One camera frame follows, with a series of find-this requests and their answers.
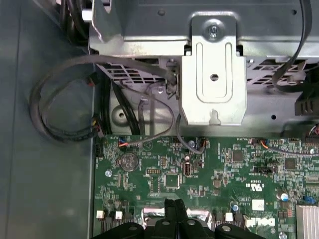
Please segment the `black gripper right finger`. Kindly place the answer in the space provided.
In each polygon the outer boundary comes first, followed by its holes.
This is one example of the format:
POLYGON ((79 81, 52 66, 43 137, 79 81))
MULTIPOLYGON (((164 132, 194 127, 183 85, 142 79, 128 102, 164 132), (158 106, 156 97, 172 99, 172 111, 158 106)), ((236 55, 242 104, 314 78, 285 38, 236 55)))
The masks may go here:
POLYGON ((248 239, 249 233, 232 224, 221 224, 214 231, 199 221, 191 220, 183 200, 177 200, 177 221, 181 239, 248 239))

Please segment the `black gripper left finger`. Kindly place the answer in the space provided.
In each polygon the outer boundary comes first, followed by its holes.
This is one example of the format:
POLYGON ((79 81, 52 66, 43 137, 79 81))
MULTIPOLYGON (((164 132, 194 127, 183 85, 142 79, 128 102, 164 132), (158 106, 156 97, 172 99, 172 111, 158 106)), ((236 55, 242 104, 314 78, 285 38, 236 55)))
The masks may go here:
POLYGON ((165 217, 157 220, 154 226, 143 226, 129 222, 110 229, 93 239, 175 239, 176 238, 176 204, 174 200, 165 199, 165 217))

